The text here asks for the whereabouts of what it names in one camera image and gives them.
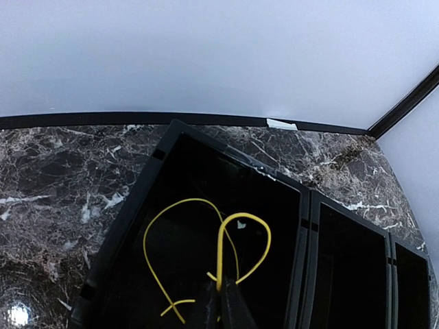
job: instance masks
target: dark marble surface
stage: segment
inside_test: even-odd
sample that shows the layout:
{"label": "dark marble surface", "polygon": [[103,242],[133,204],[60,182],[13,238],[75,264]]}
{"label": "dark marble surface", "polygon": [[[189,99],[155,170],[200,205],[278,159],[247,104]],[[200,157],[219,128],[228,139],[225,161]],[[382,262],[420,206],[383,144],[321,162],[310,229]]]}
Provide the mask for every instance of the dark marble surface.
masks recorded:
{"label": "dark marble surface", "polygon": [[[198,127],[427,252],[387,160],[364,136]],[[0,132],[0,328],[64,328],[84,274],[165,126]],[[432,328],[438,290],[431,285]]]}

